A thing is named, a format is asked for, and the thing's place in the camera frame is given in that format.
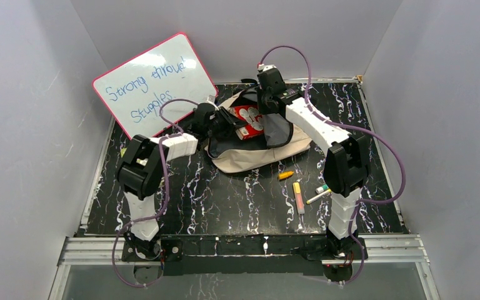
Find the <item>red treehouse book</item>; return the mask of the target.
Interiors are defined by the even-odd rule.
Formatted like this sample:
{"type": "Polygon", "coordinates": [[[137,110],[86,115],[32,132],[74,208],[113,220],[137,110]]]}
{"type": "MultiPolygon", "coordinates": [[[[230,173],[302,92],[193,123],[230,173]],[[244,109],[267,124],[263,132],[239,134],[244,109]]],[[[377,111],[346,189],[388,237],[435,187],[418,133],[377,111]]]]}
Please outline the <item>red treehouse book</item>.
{"type": "Polygon", "coordinates": [[[245,122],[245,125],[242,125],[236,130],[236,134],[240,140],[255,138],[264,133],[262,115],[258,110],[257,104],[234,106],[228,110],[234,117],[245,122]]]}

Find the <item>beige backpack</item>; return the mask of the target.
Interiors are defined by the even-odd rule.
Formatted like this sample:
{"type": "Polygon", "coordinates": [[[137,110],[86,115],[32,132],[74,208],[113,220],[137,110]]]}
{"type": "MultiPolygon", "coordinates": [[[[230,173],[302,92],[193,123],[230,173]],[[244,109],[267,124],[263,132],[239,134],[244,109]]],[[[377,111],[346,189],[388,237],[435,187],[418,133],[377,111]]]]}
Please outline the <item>beige backpack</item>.
{"type": "Polygon", "coordinates": [[[312,139],[279,115],[263,116],[259,124],[263,131],[258,136],[241,139],[233,132],[225,138],[210,138],[205,151],[212,163],[224,173],[241,173],[310,149],[312,139]]]}

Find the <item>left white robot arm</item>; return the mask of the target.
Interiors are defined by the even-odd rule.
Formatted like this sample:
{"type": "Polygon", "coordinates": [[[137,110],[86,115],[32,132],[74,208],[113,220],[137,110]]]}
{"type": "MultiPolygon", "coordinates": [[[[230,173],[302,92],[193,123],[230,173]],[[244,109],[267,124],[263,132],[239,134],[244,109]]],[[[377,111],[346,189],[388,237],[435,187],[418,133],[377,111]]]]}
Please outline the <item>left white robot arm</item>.
{"type": "Polygon", "coordinates": [[[170,199],[168,162],[192,156],[203,141],[235,135],[246,124],[226,108],[204,102],[196,105],[185,126],[170,124],[177,129],[173,134],[137,134],[131,138],[116,171],[131,216],[121,232],[139,242],[137,251],[144,259],[154,260],[162,250],[161,242],[154,237],[159,232],[158,218],[165,213],[170,199]]]}

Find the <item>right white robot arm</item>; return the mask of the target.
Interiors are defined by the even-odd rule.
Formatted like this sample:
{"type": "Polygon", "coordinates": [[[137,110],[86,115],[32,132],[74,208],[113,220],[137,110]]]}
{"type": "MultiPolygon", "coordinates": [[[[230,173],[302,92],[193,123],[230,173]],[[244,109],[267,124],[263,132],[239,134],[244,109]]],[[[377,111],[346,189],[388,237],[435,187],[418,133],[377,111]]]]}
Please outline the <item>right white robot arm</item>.
{"type": "Polygon", "coordinates": [[[323,179],[331,190],[331,217],[327,227],[327,251],[342,259],[356,242],[354,210],[370,173],[368,142],[352,135],[315,108],[305,91],[288,88],[272,64],[258,64],[257,103],[265,115],[279,114],[300,128],[326,156],[323,179]]]}

